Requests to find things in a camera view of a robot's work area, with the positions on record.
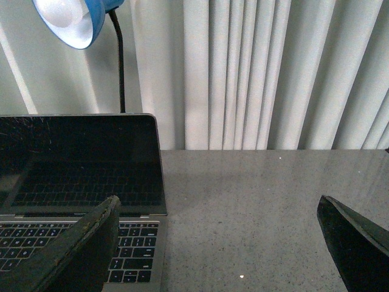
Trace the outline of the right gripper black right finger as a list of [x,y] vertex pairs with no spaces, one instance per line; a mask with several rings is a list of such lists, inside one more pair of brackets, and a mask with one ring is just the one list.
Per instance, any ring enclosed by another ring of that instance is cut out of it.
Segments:
[[330,196],[317,218],[346,289],[388,291],[388,231]]

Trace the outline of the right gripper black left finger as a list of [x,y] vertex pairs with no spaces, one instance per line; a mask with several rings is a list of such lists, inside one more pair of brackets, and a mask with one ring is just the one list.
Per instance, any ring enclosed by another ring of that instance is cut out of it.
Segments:
[[1,276],[1,291],[101,291],[117,249],[120,200],[110,196]]

